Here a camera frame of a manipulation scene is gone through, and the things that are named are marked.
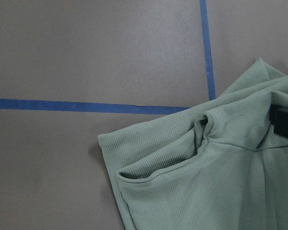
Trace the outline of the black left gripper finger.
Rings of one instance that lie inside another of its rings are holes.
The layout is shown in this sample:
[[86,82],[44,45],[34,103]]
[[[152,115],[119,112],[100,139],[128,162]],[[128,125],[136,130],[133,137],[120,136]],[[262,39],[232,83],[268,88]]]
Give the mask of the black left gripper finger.
[[272,104],[270,105],[269,120],[274,125],[274,133],[288,138],[288,108]]

